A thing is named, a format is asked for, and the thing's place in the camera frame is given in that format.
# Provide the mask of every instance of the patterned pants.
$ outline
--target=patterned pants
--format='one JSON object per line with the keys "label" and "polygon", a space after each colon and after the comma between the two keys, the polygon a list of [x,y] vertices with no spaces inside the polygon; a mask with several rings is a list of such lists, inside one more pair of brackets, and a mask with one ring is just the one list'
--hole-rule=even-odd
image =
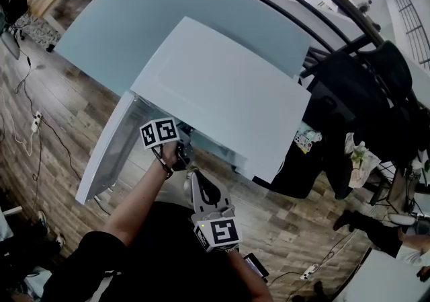
{"label": "patterned pants", "polygon": [[29,12],[22,15],[16,21],[15,26],[44,48],[50,44],[56,45],[61,38],[61,35],[46,20]]}

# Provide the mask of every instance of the light blue table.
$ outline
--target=light blue table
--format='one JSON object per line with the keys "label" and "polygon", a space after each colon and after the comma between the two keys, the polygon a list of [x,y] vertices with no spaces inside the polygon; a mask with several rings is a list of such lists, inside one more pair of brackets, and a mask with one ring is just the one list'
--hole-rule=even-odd
{"label": "light blue table", "polygon": [[300,72],[310,45],[305,32],[258,0],[93,0],[56,51],[121,96],[184,16],[242,44],[290,77]]}

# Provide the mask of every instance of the white tabletop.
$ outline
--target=white tabletop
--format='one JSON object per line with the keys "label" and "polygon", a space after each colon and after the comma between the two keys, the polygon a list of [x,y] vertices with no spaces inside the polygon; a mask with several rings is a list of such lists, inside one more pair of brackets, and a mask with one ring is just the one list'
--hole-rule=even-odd
{"label": "white tabletop", "polygon": [[310,93],[235,41],[185,17],[131,90],[244,157],[271,182]]}

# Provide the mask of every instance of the black sleeve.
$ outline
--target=black sleeve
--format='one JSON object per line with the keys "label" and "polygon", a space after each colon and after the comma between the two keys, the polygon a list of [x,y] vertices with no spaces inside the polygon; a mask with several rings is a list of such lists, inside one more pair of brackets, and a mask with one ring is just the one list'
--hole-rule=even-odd
{"label": "black sleeve", "polygon": [[106,271],[120,270],[126,246],[102,231],[85,235],[78,249],[49,278],[41,302],[84,302],[105,277]]}

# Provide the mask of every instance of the white shirt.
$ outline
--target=white shirt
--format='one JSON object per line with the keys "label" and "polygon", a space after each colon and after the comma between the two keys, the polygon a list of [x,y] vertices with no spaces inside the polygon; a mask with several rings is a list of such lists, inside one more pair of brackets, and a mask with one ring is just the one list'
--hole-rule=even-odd
{"label": "white shirt", "polygon": [[402,260],[403,262],[406,262],[407,264],[413,266],[430,266],[430,251],[427,251],[426,253],[421,255],[421,252],[419,250],[415,250],[405,245],[401,245],[397,253],[396,259]]}

